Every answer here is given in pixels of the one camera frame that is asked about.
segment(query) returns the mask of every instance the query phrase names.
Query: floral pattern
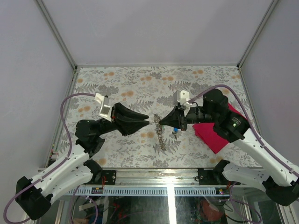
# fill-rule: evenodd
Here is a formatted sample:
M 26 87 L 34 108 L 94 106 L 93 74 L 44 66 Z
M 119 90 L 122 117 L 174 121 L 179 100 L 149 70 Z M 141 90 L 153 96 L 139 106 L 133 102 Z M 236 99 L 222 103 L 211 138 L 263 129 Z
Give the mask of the floral pattern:
M 176 90 L 187 90 L 192 97 L 216 84 L 226 84 L 234 89 L 253 122 L 235 66 L 81 68 L 76 93 L 108 95 L 111 104 L 121 102 L 136 112 L 149 115 L 150 121 L 148 126 L 127 137 L 118 131 L 102 135 L 105 144 L 93 159 L 109 168 L 210 168 L 221 159 L 244 167 L 259 167 L 233 144 L 214 154 L 195 136 L 192 126 L 185 132 L 178 132 L 176 140 L 171 127 L 161 129 L 157 125 L 159 119 L 173 109 L 172 95 Z M 240 111 L 234 96 L 224 88 L 220 90 Z M 73 144 L 76 123 L 81 119 L 100 119 L 99 111 L 100 105 L 92 97 L 80 96 L 71 100 L 66 122 Z M 68 147 L 64 131 L 58 149 L 67 150 Z

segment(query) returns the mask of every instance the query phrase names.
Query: gray wall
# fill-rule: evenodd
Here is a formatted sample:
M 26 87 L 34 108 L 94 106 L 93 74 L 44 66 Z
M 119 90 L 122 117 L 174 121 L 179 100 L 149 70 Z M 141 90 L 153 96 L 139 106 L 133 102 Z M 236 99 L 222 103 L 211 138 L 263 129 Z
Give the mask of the gray wall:
M 271 0 L 44 0 L 77 64 L 237 64 Z
M 299 1 L 282 0 L 243 66 L 265 139 L 299 165 Z M 299 203 L 295 204 L 299 217 Z
M 0 1 L 0 30 L 3 211 L 17 180 L 45 163 L 72 69 L 33 0 Z M 15 202 L 9 213 L 13 221 L 24 214 Z

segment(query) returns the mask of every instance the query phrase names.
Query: red napkin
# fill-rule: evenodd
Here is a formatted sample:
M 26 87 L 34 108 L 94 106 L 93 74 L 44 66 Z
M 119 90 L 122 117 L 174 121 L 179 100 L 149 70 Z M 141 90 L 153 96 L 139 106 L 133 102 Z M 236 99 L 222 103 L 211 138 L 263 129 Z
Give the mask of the red napkin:
M 228 104 L 228 108 L 240 114 L 231 104 Z M 216 154 L 220 152 L 227 144 L 228 141 L 219 137 L 213 130 L 214 123 L 207 124 L 195 124 L 193 128 L 195 130 L 195 135 L 200 137 L 204 143 L 206 143 L 210 149 Z

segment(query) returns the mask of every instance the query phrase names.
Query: back wall panel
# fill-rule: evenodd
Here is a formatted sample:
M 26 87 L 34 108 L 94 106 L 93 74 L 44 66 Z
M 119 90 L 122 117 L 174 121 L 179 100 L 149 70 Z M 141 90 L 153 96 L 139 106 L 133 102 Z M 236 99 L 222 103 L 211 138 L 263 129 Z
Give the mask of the back wall panel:
M 271 0 L 44 0 L 77 64 L 237 64 Z

